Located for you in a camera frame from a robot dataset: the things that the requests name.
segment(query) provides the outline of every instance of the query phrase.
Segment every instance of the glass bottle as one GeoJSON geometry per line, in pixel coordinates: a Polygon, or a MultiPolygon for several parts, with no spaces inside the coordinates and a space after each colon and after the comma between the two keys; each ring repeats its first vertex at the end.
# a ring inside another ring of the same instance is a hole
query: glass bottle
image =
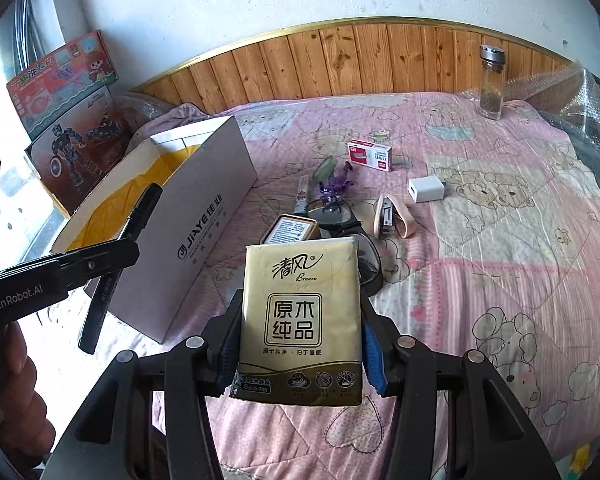
{"type": "Polygon", "coordinates": [[[502,87],[504,85],[504,50],[497,46],[481,45],[480,96],[478,111],[488,119],[498,120],[502,110],[502,87]]]}

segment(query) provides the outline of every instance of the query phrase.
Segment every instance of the wooden headboard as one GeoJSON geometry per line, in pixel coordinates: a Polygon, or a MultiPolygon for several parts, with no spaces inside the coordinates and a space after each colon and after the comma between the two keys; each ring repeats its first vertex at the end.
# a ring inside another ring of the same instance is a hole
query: wooden headboard
{"type": "Polygon", "coordinates": [[[272,99],[384,92],[461,92],[478,86],[478,46],[507,53],[507,79],[570,61],[520,38],[464,23],[354,18],[261,34],[193,57],[134,91],[207,113],[272,99]]]}

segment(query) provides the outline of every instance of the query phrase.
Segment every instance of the yellow cloth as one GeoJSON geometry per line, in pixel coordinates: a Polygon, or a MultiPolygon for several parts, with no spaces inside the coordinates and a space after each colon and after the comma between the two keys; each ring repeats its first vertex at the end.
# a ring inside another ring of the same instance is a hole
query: yellow cloth
{"type": "Polygon", "coordinates": [[[152,182],[163,186],[180,165],[197,150],[187,146],[176,152],[163,153],[144,174],[136,176],[119,190],[109,195],[93,212],[67,250],[111,240],[124,225],[126,217],[140,197],[144,188],[152,182]]]}
{"type": "Polygon", "coordinates": [[[574,473],[582,473],[589,463],[589,457],[591,454],[591,444],[582,446],[573,455],[573,462],[571,462],[571,470],[574,473]]]}

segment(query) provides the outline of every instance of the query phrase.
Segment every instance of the white usb charger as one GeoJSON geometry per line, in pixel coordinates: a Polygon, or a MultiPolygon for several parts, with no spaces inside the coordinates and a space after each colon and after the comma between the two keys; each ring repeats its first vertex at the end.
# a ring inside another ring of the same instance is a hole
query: white usb charger
{"type": "Polygon", "coordinates": [[[445,185],[435,175],[409,179],[409,194],[415,203],[442,200],[445,185]]]}

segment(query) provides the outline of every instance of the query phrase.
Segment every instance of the breeze tissue pack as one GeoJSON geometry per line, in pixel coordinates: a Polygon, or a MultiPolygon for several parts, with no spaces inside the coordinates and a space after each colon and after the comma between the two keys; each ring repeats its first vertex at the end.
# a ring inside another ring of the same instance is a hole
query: breeze tissue pack
{"type": "Polygon", "coordinates": [[[232,397],[275,404],[362,402],[353,238],[247,247],[232,397]]]}

